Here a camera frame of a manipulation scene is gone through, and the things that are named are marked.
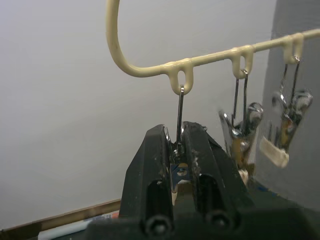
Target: gray wall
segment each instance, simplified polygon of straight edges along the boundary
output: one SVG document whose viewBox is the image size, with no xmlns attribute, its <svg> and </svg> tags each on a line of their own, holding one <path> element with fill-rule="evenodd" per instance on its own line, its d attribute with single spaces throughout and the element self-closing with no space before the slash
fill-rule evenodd
<svg viewBox="0 0 320 240">
<path fill-rule="evenodd" d="M 272 38 L 320 27 L 319 0 L 278 0 L 275 8 Z M 272 92 L 279 89 L 284 71 L 283 51 L 280 48 L 269 52 L 266 71 L 263 106 L 265 116 L 260 126 L 259 139 L 267 134 L 267 122 L 273 118 Z M 295 66 L 288 69 L 286 96 L 290 97 Z M 296 89 L 308 89 L 313 95 L 313 104 L 302 125 L 296 132 L 289 148 L 289 163 L 286 168 L 275 167 L 257 149 L 256 178 L 271 190 L 299 204 L 320 210 L 320 39 L 305 42 Z"/>
</svg>

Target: metal clip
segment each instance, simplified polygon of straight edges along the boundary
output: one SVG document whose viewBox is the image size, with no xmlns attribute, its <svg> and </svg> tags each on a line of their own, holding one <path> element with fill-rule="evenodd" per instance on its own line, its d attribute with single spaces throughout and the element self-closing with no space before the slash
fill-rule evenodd
<svg viewBox="0 0 320 240">
<path fill-rule="evenodd" d="M 248 167 L 252 143 L 255 139 L 256 130 L 262 120 L 264 112 L 261 104 L 257 102 L 253 102 L 247 107 L 248 73 L 246 70 L 242 71 L 245 74 L 242 121 L 235 125 L 239 91 L 238 78 L 235 83 L 233 114 L 231 115 L 231 121 L 223 110 L 219 111 L 226 152 L 235 160 L 238 168 L 240 169 Z"/>
<path fill-rule="evenodd" d="M 289 150 L 290 143 L 296 133 L 296 130 L 303 119 L 305 112 L 310 107 L 313 101 L 312 95 L 306 90 L 296 91 L 296 84 L 300 66 L 300 59 L 295 57 L 297 65 L 294 72 L 293 86 L 291 90 L 290 102 L 287 104 L 283 96 L 284 78 L 286 77 L 287 64 L 283 78 L 280 84 L 279 92 L 275 92 L 272 96 L 272 107 L 277 113 L 281 114 L 280 128 L 276 127 L 273 144 L 286 152 Z M 272 123 L 269 126 L 269 141 L 272 142 Z"/>
</svg>

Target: screw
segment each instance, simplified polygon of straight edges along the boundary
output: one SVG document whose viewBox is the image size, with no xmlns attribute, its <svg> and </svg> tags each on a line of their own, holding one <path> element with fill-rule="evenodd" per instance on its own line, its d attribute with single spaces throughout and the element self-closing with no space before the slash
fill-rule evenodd
<svg viewBox="0 0 320 240">
<path fill-rule="evenodd" d="M 146 233 L 154 237 L 163 236 L 170 229 L 170 222 L 165 216 L 156 215 L 146 223 Z"/>
<path fill-rule="evenodd" d="M 217 229 L 226 230 L 230 226 L 229 218 L 222 212 L 209 213 L 207 215 L 207 220 Z"/>
</svg>

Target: cream hanger rod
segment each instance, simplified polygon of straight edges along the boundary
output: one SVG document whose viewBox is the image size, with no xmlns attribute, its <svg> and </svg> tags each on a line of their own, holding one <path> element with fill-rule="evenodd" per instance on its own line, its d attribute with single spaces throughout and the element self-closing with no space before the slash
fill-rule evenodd
<svg viewBox="0 0 320 240">
<path fill-rule="evenodd" d="M 296 63 L 294 56 L 300 58 L 302 55 L 304 39 L 320 37 L 319 28 L 256 43 L 254 45 L 234 47 L 229 50 L 211 53 L 208 55 L 185 58 L 178 61 L 170 61 L 158 66 L 138 67 L 127 62 L 119 46 L 119 2 L 120 0 L 107 0 L 106 4 L 106 39 L 115 64 L 117 64 L 117 66 L 125 73 L 138 78 L 166 74 L 170 79 L 172 90 L 177 95 L 180 95 L 180 85 L 178 81 L 179 71 L 183 71 L 185 74 L 184 95 L 186 95 L 190 92 L 194 84 L 193 69 L 196 66 L 230 59 L 232 62 L 233 75 L 238 79 L 243 79 L 245 75 L 240 69 L 241 56 L 244 57 L 244 69 L 248 72 L 248 74 L 250 74 L 252 70 L 254 53 L 274 47 L 283 47 L 284 62 L 286 64 L 294 64 Z"/>
</svg>

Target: white wall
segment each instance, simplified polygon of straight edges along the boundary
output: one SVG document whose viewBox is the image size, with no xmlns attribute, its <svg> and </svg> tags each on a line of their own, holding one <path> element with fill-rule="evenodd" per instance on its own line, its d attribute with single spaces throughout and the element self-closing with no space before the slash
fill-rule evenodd
<svg viewBox="0 0 320 240">
<path fill-rule="evenodd" d="M 122 0 L 120 45 L 147 67 L 265 41 L 275 2 Z M 167 76 L 114 64 L 104 0 L 3 0 L 0 32 L 0 228 L 120 198 L 146 131 L 165 124 L 175 139 L 178 96 Z M 267 57 L 254 57 L 248 103 Z M 228 60 L 196 67 L 183 120 L 223 144 L 217 108 L 232 110 L 234 85 Z"/>
</svg>

